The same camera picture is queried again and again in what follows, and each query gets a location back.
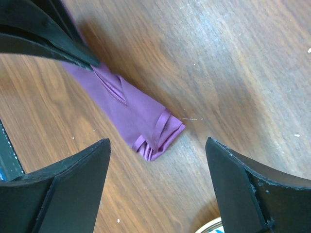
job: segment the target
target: purple fabric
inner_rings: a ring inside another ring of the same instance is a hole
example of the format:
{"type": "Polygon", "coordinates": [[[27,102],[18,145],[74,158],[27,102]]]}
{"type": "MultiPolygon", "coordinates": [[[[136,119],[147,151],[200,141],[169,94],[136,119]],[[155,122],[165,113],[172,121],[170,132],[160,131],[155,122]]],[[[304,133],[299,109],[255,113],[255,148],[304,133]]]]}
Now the purple fabric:
{"type": "Polygon", "coordinates": [[[63,66],[108,115],[125,142],[145,160],[158,158],[184,130],[185,125],[162,104],[120,75],[112,74],[104,63],[93,67],[93,71],[69,63],[63,66]]]}

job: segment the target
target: wood grain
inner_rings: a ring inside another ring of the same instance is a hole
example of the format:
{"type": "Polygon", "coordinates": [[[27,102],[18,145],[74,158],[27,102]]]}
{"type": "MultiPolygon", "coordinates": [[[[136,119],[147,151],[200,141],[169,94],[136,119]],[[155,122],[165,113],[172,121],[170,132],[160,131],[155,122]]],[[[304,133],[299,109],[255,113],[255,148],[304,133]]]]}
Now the wood grain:
{"type": "Polygon", "coordinates": [[[208,136],[311,179],[309,0],[66,3],[114,72],[178,118],[197,119],[148,163],[58,62],[0,56],[0,117],[27,172],[110,138],[94,232],[192,233],[219,216],[208,136]]]}

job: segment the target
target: white speck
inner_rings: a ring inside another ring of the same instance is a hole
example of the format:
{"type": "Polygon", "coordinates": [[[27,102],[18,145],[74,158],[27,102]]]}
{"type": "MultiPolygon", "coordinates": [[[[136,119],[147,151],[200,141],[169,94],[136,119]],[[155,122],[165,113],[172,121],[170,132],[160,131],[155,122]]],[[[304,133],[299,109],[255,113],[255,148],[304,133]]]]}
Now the white speck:
{"type": "Polygon", "coordinates": [[[178,118],[178,120],[198,120],[198,119],[192,119],[192,118],[178,118]]]}
{"type": "Polygon", "coordinates": [[[187,5],[181,6],[179,9],[182,10],[182,9],[184,9],[187,6],[190,6],[190,3],[188,3],[187,5]]]}

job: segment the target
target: wooden surface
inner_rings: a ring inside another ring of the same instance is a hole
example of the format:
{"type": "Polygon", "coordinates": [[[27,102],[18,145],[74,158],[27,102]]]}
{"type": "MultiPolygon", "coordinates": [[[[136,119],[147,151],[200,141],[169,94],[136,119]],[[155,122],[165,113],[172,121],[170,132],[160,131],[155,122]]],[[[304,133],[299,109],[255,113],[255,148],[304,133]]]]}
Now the wooden surface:
{"type": "Polygon", "coordinates": [[[114,72],[195,119],[184,120],[165,155],[145,162],[58,62],[1,54],[0,117],[27,172],[110,138],[94,232],[192,233],[218,217],[208,136],[311,179],[310,0],[67,3],[114,72]]]}

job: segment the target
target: black corner piece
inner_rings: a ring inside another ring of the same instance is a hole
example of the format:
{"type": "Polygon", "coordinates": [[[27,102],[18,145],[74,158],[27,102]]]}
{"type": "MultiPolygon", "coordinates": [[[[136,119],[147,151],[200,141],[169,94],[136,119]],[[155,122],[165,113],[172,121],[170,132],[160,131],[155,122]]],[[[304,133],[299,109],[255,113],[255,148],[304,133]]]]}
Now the black corner piece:
{"type": "Polygon", "coordinates": [[[101,140],[10,182],[0,181],[1,233],[92,233],[110,159],[101,140]]]}
{"type": "Polygon", "coordinates": [[[61,0],[1,0],[0,52],[41,56],[92,70],[100,61],[61,0]]]}
{"type": "Polygon", "coordinates": [[[24,175],[24,173],[25,171],[0,119],[0,181],[11,181],[24,175]]]}
{"type": "Polygon", "coordinates": [[[206,153],[225,233],[311,232],[311,181],[209,138],[206,153]]]}

